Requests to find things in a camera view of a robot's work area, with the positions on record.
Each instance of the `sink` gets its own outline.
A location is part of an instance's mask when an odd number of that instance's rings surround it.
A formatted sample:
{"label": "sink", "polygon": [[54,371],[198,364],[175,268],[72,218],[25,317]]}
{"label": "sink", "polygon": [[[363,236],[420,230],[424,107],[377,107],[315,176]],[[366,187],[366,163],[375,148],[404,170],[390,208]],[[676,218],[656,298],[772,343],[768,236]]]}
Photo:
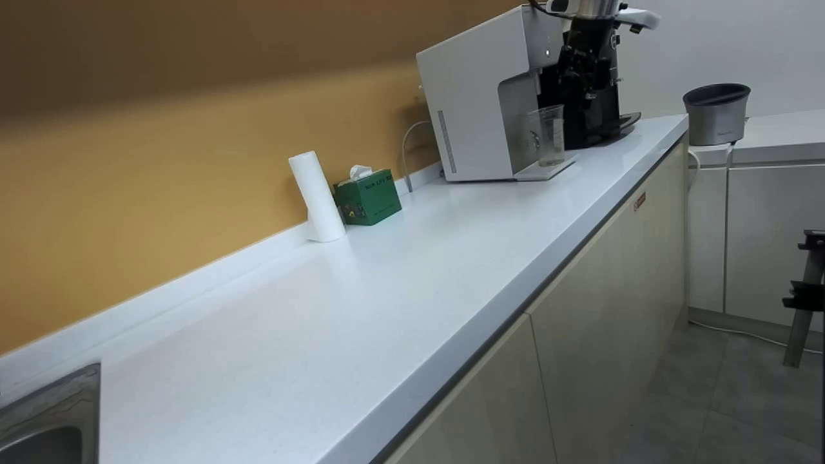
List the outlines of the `sink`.
{"label": "sink", "polygon": [[54,428],[0,451],[3,464],[82,464],[82,429]]}
{"label": "sink", "polygon": [[100,366],[0,409],[0,464],[97,464]]}

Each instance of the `yellow wall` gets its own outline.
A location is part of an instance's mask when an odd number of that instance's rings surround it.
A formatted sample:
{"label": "yellow wall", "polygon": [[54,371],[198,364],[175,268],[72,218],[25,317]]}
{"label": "yellow wall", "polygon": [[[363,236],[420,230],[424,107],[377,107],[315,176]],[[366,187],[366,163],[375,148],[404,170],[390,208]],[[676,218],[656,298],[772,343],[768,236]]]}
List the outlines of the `yellow wall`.
{"label": "yellow wall", "polygon": [[412,53],[507,5],[3,3],[0,352],[301,221],[297,151],[398,170]]}

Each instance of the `floor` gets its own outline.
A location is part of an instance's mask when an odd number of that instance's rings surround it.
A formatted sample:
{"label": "floor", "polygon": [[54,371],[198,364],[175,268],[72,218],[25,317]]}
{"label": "floor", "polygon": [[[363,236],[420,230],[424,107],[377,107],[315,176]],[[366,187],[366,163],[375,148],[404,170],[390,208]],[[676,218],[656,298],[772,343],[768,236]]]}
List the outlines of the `floor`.
{"label": "floor", "polygon": [[620,464],[821,464],[823,355],[680,326],[617,445]]}

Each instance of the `tissue box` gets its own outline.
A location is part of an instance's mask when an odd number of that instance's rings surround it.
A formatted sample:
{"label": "tissue box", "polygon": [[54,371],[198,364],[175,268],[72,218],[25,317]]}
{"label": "tissue box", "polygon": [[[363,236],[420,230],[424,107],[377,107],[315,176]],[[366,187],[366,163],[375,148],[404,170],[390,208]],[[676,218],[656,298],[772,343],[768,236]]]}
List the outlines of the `tissue box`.
{"label": "tissue box", "polygon": [[403,208],[390,170],[335,182],[332,196],[348,223],[377,223]]}

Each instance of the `espresso machine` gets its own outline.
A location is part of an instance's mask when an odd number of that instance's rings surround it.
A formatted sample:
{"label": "espresso machine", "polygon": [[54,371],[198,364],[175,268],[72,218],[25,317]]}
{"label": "espresso machine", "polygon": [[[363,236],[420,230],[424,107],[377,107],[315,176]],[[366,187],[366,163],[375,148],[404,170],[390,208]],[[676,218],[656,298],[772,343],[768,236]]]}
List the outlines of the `espresso machine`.
{"label": "espresso machine", "polygon": [[540,78],[540,106],[564,106],[564,147],[594,147],[625,137],[641,114],[620,114],[617,29],[629,25],[640,32],[656,29],[657,16],[617,0],[531,5],[567,20],[562,53]]}
{"label": "espresso machine", "polygon": [[447,181],[543,181],[564,148],[627,134],[617,29],[656,16],[617,3],[519,5],[417,50]]}

